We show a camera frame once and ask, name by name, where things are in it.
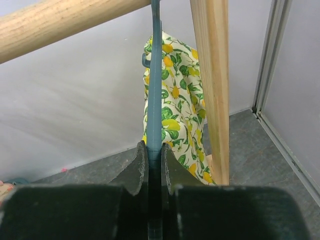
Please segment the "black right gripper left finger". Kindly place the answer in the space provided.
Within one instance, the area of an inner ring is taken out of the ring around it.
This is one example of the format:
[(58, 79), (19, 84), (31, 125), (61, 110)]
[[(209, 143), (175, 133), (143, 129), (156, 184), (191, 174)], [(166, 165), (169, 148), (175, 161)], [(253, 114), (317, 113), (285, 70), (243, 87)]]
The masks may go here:
[(133, 161), (110, 183), (29, 184), (0, 208), (3, 240), (146, 240), (148, 155), (139, 142)]

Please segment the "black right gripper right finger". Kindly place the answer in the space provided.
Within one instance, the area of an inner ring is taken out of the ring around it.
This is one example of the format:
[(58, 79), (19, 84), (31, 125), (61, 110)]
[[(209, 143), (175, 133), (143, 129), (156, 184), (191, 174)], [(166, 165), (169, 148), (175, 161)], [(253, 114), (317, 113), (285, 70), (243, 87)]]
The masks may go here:
[(309, 240), (300, 208), (285, 190), (205, 185), (161, 148), (165, 240)]

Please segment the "slate blue hanger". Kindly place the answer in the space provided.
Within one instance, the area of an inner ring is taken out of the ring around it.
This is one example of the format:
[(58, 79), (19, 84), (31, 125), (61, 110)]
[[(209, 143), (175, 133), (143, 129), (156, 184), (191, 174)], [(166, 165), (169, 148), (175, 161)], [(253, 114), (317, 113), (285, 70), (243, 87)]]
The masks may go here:
[(150, 70), (147, 102), (145, 176), (147, 177), (147, 238), (163, 238), (162, 218), (162, 21), (160, 1), (151, 1), (152, 49), (150, 60), (142, 55), (142, 63)]

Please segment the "lemon print garment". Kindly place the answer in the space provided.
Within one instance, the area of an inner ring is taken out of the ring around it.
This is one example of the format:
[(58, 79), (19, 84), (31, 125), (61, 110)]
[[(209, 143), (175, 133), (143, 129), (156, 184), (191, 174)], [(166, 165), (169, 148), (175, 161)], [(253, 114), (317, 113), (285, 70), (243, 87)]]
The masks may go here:
[(163, 32), (161, 59), (161, 140), (195, 178), (214, 185), (203, 146), (206, 110), (198, 52)]

